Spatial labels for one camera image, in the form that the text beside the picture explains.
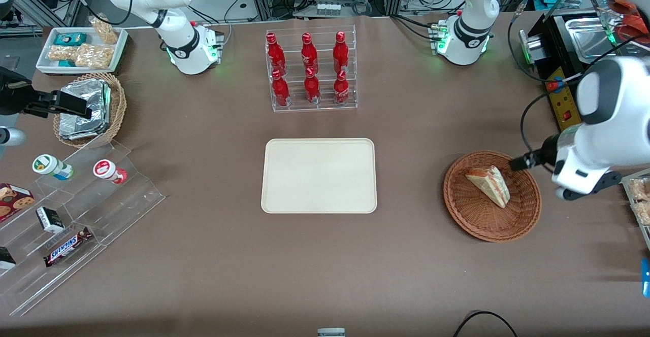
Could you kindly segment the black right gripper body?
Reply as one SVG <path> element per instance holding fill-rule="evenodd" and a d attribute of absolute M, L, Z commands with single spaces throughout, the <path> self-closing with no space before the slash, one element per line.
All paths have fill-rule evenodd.
<path fill-rule="evenodd" d="M 1 115 L 22 113 L 31 103 L 31 80 L 1 66 Z"/>

